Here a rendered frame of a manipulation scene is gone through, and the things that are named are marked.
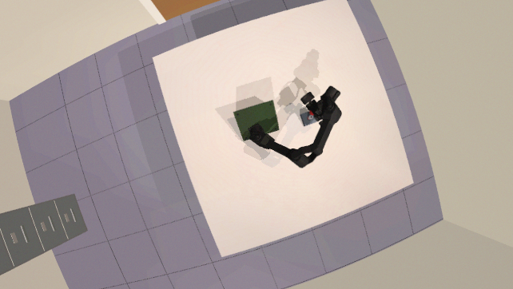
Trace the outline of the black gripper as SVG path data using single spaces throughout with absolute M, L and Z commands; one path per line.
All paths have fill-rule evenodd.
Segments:
M 316 122 L 319 122 L 320 120 L 322 120 L 321 122 L 319 122 L 319 125 L 321 126 L 322 125 L 322 122 L 324 120 L 324 114 L 322 117 L 320 117 L 319 115 L 317 115 L 315 113 L 315 104 L 317 104 L 317 102 L 315 100 L 312 100 L 314 99 L 315 97 L 313 96 L 313 94 L 311 92 L 308 92 L 307 94 L 305 94 L 302 98 L 301 98 L 301 101 L 306 105 L 306 108 L 311 111 L 313 113 L 313 117 L 314 119 L 316 120 Z

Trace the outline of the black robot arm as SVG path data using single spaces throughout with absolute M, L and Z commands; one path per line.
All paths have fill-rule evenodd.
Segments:
M 274 141 L 275 139 L 265 133 L 259 124 L 248 128 L 251 134 L 249 139 L 260 147 L 271 149 L 283 156 L 286 156 L 297 167 L 304 168 L 323 153 L 329 133 L 332 131 L 334 124 L 338 122 L 342 115 L 337 103 L 335 103 L 339 95 L 339 90 L 329 86 L 325 91 L 325 94 L 322 94 L 320 96 L 320 100 L 315 104 L 315 113 L 320 117 L 324 114 L 324 120 L 316 134 L 314 142 L 310 145 L 303 146 L 298 149 L 287 148 L 276 143 Z M 311 155 L 305 156 L 306 153 L 311 153 Z

